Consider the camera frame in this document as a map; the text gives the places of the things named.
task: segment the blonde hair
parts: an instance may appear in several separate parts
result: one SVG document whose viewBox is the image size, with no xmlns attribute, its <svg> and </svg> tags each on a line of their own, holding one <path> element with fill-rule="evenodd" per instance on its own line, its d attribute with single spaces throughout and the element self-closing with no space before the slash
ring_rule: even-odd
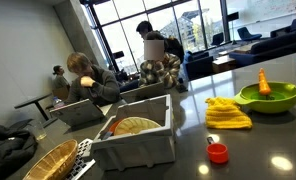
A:
<svg viewBox="0 0 296 180">
<path fill-rule="evenodd" d="M 70 72 L 78 72 L 87 68 L 91 64 L 84 53 L 74 52 L 68 56 L 67 67 Z"/>
</svg>

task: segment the plaid shirt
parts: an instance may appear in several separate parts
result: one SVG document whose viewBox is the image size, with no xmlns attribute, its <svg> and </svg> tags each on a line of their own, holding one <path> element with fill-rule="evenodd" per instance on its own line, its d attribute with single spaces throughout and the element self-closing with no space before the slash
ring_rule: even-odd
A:
<svg viewBox="0 0 296 180">
<path fill-rule="evenodd" d="M 172 88 L 178 84 L 180 59 L 165 53 L 162 61 L 146 60 L 140 65 L 139 87 L 157 82 L 164 82 L 165 88 Z"/>
</svg>

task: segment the yellow cloth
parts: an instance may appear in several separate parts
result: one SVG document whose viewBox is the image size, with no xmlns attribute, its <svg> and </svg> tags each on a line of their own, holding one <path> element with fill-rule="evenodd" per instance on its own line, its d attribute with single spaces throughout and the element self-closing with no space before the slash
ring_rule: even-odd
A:
<svg viewBox="0 0 296 180">
<path fill-rule="evenodd" d="M 229 98 L 216 97 L 206 99 L 206 125 L 216 129 L 250 129 L 250 118 L 240 110 L 240 106 Z"/>
</svg>

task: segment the backpack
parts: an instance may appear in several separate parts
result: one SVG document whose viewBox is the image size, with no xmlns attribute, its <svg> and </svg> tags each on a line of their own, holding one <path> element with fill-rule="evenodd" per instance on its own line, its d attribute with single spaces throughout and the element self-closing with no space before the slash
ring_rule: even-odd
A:
<svg viewBox="0 0 296 180">
<path fill-rule="evenodd" d="M 22 122 L 10 128 L 0 125 L 0 179 L 5 179 L 26 164 L 35 154 L 37 142 Z"/>
<path fill-rule="evenodd" d="M 180 64 L 184 61 L 184 48 L 176 38 L 166 38 L 167 49 L 166 52 L 176 55 L 180 59 Z"/>
</svg>

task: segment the white plastic crate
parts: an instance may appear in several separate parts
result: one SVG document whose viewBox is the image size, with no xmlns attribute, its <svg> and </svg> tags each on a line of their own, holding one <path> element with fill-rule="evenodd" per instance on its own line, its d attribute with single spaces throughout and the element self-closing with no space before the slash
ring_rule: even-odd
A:
<svg viewBox="0 0 296 180">
<path fill-rule="evenodd" d="M 101 134 L 116 121 L 127 117 L 143 117 L 162 127 L 143 130 L 139 134 L 110 136 L 101 140 Z M 91 155 L 103 170 L 127 167 L 152 167 L 154 164 L 175 161 L 174 123 L 170 95 L 120 106 L 116 116 L 111 117 L 95 137 Z"/>
</svg>

